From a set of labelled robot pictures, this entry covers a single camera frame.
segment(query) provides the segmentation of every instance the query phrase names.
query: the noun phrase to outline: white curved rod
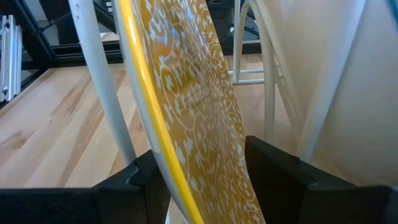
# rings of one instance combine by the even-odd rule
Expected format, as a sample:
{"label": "white curved rod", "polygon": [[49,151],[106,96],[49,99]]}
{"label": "white curved rod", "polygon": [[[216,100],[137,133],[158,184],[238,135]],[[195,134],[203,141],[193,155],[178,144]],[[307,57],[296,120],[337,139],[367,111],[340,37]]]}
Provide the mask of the white curved rod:
{"label": "white curved rod", "polygon": [[235,15],[234,15],[234,50],[233,50],[233,77],[235,79],[235,83],[239,82],[239,76],[241,73],[241,57],[242,57],[242,45],[243,45],[243,32],[244,32],[244,24],[246,22],[246,14],[249,10],[249,4],[246,2],[243,4],[241,13],[239,16],[236,12],[236,5],[240,0],[235,0]]}
{"label": "white curved rod", "polygon": [[95,90],[116,140],[116,145],[124,163],[128,165],[136,158],[136,153],[116,95],[111,70],[106,61],[93,1],[69,0],[69,5]]}
{"label": "white curved rod", "polygon": [[264,139],[272,144],[274,138],[274,121],[275,121],[275,82],[274,82],[274,58],[272,56],[273,49],[271,40],[261,14],[257,9],[255,1],[246,1],[241,9],[238,28],[235,30],[234,39],[234,55],[233,55],[233,73],[235,82],[239,83],[239,73],[241,66],[242,45],[244,24],[246,22],[246,14],[249,7],[253,10],[254,17],[257,20],[257,26],[260,34],[262,66],[264,69],[264,88],[265,88],[265,108],[264,108]]}
{"label": "white curved rod", "polygon": [[275,123],[275,66],[274,49],[267,31],[266,24],[261,17],[258,5],[255,0],[245,2],[250,4],[260,35],[262,66],[264,67],[264,88],[265,88],[265,108],[264,108],[264,139],[269,143],[274,143],[274,123]]}
{"label": "white curved rod", "polygon": [[343,74],[348,54],[351,51],[365,2],[366,0],[356,1],[357,5],[355,10],[353,10],[352,19],[348,20],[346,24],[346,38],[340,42],[340,47],[338,48],[341,50],[336,50],[331,58],[327,59],[328,64],[318,77],[297,147],[297,155],[305,162],[310,161],[315,150],[338,82]]}
{"label": "white curved rod", "polygon": [[[282,100],[284,101],[284,106],[286,108],[287,116],[289,117],[290,124],[292,125],[293,133],[295,133],[295,137],[299,138],[302,125],[298,118],[302,116],[302,107],[300,106],[300,100],[298,96],[295,94],[297,91],[295,89],[292,77],[292,72],[289,69],[288,63],[284,56],[284,50],[282,48],[281,40],[278,39],[277,31],[275,28],[275,22],[273,21],[271,15],[269,14],[269,10],[266,4],[267,1],[256,0],[257,9],[261,12],[262,20],[264,21],[268,35],[271,39],[272,47],[275,50],[276,57],[278,58],[280,68],[282,73],[284,74],[283,85],[279,86],[279,91],[282,96]],[[275,80],[278,83],[282,84],[280,78],[278,76],[275,77]]]}

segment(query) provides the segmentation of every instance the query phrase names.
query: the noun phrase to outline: yellow patterned plate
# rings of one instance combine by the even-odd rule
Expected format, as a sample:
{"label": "yellow patterned plate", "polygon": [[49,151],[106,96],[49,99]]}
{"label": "yellow patterned plate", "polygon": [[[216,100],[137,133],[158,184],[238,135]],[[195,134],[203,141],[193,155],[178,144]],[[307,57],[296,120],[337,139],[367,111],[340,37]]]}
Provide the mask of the yellow patterned plate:
{"label": "yellow patterned plate", "polygon": [[114,2],[151,148],[191,223],[264,223],[238,104],[204,0]]}

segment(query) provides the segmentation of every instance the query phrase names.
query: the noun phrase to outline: floral pattern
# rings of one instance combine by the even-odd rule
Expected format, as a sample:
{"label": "floral pattern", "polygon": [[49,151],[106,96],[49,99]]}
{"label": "floral pattern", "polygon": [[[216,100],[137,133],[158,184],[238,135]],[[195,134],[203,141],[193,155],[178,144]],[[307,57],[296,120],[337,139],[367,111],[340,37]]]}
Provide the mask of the floral pattern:
{"label": "floral pattern", "polygon": [[265,223],[244,130],[204,0],[133,0],[165,125],[205,223]]}

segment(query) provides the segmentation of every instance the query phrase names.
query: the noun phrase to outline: yellow rim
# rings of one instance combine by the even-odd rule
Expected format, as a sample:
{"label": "yellow rim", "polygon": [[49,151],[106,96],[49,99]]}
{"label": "yellow rim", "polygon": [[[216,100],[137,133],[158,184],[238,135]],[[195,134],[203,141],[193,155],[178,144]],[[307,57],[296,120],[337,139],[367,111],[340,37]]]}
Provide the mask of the yellow rim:
{"label": "yellow rim", "polygon": [[162,150],[166,163],[170,169],[174,183],[176,183],[178,193],[181,195],[182,203],[187,208],[188,216],[194,223],[204,223],[199,209],[192,197],[187,181],[175,154],[174,146],[169,132],[164,123],[162,111],[158,104],[154,87],[152,86],[150,72],[147,67],[143,54],[141,41],[139,39],[134,14],[131,8],[131,0],[119,0],[119,12],[123,28],[126,31],[127,47],[136,70],[137,78],[141,86],[142,95],[146,106],[152,108],[148,110],[149,117],[153,122],[153,129],[159,140],[160,150]]}

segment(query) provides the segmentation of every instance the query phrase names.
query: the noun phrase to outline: hardwood floorboard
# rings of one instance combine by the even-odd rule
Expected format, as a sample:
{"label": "hardwood floorboard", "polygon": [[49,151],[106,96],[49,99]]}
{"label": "hardwood floorboard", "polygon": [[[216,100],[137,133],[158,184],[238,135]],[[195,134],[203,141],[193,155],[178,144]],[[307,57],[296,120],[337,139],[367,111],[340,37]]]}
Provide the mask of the hardwood floorboard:
{"label": "hardwood floorboard", "polygon": [[[232,57],[226,59],[231,69]],[[109,67],[140,156],[148,150],[148,143],[129,77],[123,64]],[[262,68],[261,56],[245,55],[242,69],[254,68]],[[246,134],[262,138],[264,84],[236,85],[234,90]],[[294,153],[295,142],[278,90],[275,95],[275,145]],[[0,110],[0,127],[0,188],[91,187],[125,166],[86,67],[47,70]],[[181,217],[174,203],[170,207],[171,217]]]}

